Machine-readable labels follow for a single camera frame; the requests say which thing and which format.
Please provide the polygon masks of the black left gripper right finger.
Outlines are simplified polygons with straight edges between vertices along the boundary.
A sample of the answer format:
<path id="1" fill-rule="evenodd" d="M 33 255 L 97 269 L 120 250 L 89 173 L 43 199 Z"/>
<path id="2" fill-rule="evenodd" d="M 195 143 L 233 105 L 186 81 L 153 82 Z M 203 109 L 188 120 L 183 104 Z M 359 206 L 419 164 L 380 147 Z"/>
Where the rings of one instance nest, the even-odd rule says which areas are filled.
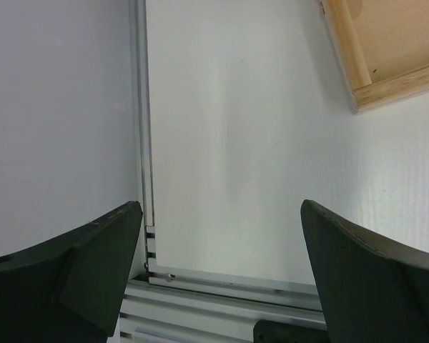
<path id="1" fill-rule="evenodd" d="M 429 253 L 313 200 L 302 230 L 331 342 L 429 342 Z"/>

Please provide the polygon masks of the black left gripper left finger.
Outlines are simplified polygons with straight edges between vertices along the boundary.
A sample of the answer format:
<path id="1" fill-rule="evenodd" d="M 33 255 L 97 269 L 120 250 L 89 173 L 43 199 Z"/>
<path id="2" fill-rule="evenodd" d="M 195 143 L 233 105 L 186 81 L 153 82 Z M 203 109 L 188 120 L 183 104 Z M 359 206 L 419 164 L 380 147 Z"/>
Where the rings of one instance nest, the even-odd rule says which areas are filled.
<path id="1" fill-rule="evenodd" d="M 0 257 L 0 342 L 106 342 L 114 335 L 140 227 L 127 202 Z"/>

